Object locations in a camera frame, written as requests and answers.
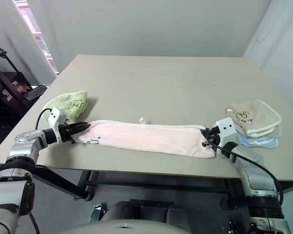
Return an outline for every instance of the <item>green towel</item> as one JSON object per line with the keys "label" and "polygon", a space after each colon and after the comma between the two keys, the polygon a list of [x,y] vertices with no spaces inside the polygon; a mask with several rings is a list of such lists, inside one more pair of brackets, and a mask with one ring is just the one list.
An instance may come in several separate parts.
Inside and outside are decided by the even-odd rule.
{"label": "green towel", "polygon": [[[88,105],[87,92],[86,91],[77,91],[70,94],[61,94],[51,101],[49,101],[45,108],[56,107],[67,113],[67,119],[71,122],[75,122],[76,118],[85,111]],[[50,112],[45,112],[43,114],[45,119],[48,119]]]}

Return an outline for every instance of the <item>window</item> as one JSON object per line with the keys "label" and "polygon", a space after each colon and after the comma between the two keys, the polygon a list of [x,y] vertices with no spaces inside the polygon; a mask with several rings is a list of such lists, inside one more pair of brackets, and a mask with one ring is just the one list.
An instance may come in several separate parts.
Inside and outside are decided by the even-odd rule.
{"label": "window", "polygon": [[56,74],[59,74],[58,69],[56,68],[53,62],[53,58],[49,52],[49,49],[44,41],[44,37],[41,34],[40,28],[37,25],[35,17],[28,6],[27,0],[14,0],[14,2],[20,11],[20,14],[23,16],[25,22],[27,23],[28,27],[30,28],[30,31],[36,38],[40,48],[42,49],[42,52],[44,53],[45,57],[49,61],[53,70],[55,71]]}

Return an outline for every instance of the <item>blue towel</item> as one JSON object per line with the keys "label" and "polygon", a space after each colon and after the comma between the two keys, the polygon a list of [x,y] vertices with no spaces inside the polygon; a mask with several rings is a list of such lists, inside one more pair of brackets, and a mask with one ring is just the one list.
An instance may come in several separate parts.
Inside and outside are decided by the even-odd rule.
{"label": "blue towel", "polygon": [[248,138],[237,132],[241,144],[246,147],[264,147],[264,148],[276,148],[278,146],[278,139],[274,137],[261,137],[261,138]]}

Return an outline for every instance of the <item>beige towel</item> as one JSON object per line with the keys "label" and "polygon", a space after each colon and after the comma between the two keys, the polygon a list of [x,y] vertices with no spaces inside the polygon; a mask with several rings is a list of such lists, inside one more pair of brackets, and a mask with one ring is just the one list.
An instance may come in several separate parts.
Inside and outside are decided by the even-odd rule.
{"label": "beige towel", "polygon": [[226,115],[231,117],[237,131],[247,137],[277,137],[281,116],[263,101],[230,103]]}

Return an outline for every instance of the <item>pink towel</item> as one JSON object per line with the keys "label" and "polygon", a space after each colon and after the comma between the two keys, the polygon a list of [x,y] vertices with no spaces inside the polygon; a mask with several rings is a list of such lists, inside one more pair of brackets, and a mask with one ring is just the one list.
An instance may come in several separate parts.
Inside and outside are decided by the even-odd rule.
{"label": "pink towel", "polygon": [[90,124],[87,130],[73,135],[76,142],[198,158],[214,157],[210,146],[202,146],[205,141],[200,131],[204,129],[202,126],[132,124],[109,120]]}

